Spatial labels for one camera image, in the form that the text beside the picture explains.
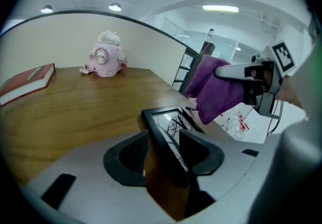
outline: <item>cable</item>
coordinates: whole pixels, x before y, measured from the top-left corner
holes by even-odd
[[[282,118],[282,113],[283,113],[283,106],[284,106],[284,102],[282,102],[282,103],[281,103],[280,115],[279,115],[279,118],[278,118],[277,124],[276,124],[276,126],[273,128],[273,130],[272,130],[272,131],[270,131],[270,132],[268,133],[268,135],[271,135],[271,134],[275,131],[275,129],[277,128],[278,124],[280,123],[281,118]]]
[[[277,101],[277,102],[276,102],[276,106],[275,106],[275,109],[274,109],[273,115],[275,114],[275,111],[276,111],[276,109],[277,109],[278,102],[279,102],[279,101]],[[269,133],[269,130],[270,130],[270,127],[271,127],[271,124],[272,124],[272,120],[273,120],[273,118],[271,118],[270,124],[269,124],[269,126],[268,126],[267,133],[266,133],[266,137],[268,136],[268,133]]]

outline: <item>pink toy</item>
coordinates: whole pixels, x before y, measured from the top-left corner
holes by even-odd
[[[127,66],[126,56],[122,53],[119,44],[120,38],[116,32],[111,30],[102,32],[90,52],[89,63],[79,71],[85,74],[95,72],[101,77],[114,76],[120,69]]]

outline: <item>red book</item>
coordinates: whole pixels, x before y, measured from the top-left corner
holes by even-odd
[[[24,71],[8,79],[0,88],[1,106],[25,94],[47,87],[54,71],[55,65],[52,63]]]

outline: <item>picture frame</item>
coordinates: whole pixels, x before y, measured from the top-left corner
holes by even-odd
[[[142,110],[141,116],[171,181],[177,187],[189,186],[191,173],[180,155],[179,132],[204,131],[179,105]]]

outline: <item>purple towel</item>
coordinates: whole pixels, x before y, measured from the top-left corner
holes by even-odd
[[[191,98],[197,98],[196,110],[205,125],[219,114],[242,102],[244,98],[244,89],[240,82],[214,76],[213,70],[223,65],[229,65],[229,63],[212,56],[203,56],[186,89]]]

